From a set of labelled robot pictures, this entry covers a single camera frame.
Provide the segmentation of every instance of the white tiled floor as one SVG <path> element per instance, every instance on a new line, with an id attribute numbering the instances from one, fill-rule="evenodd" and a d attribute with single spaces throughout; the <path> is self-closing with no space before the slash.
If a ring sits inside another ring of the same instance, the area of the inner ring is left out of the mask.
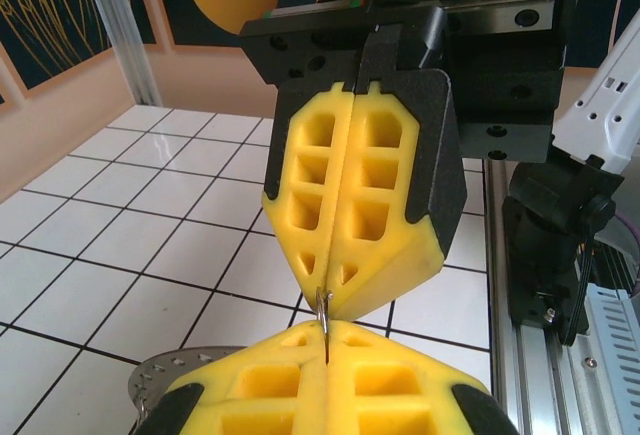
<path id="1" fill-rule="evenodd" d="M 0 435 L 124 435 L 136 363 L 313 317 L 260 211 L 272 126 L 134 107 L 0 204 Z M 447 268 L 360 322 L 489 385 L 482 164 L 464 165 Z"/>

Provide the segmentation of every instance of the gripper jaw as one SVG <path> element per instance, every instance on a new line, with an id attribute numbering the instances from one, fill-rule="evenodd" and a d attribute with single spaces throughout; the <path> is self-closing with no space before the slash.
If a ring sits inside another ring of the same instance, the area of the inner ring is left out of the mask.
<path id="1" fill-rule="evenodd" d="M 321 287 L 333 295 L 330 318 L 355 320 L 442 268 L 466 198 L 443 107 L 426 119 L 379 82 L 364 94 L 335 83 L 281 124 L 280 170 L 270 163 L 266 184 L 278 190 L 263 207 L 312 308 Z"/>

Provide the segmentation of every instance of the perforated metal disc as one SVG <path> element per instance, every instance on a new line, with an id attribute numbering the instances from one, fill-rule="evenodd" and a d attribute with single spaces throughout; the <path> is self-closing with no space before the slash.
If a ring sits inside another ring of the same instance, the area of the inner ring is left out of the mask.
<path id="1" fill-rule="evenodd" d="M 129 377 L 129 396 L 138 409 L 150 412 L 177 378 L 244 347 L 184 348 L 142 362 Z"/>

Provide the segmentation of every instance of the white electronic component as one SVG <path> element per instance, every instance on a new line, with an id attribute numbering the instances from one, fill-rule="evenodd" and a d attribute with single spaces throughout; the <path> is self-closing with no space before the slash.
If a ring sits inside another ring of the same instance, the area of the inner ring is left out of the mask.
<path id="1" fill-rule="evenodd" d="M 582 161 L 604 160 L 621 173 L 640 138 L 640 11 L 582 96 L 553 126 L 553 144 Z"/>

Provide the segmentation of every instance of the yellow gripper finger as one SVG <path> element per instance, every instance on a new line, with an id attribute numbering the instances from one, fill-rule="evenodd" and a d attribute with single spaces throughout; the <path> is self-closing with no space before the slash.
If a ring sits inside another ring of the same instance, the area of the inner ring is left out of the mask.
<path id="1" fill-rule="evenodd" d="M 278 194 L 263 207 L 309 305 L 321 287 L 331 319 L 355 320 L 437 274 L 445 250 L 429 214 L 405 216 L 420 123 L 377 82 L 364 95 L 342 88 L 291 117 Z"/>
<path id="2" fill-rule="evenodd" d="M 505 418 L 480 382 L 444 363 L 349 322 L 330 332 L 328 364 L 313 321 L 189 372 L 141 435 L 472 435 Z"/>

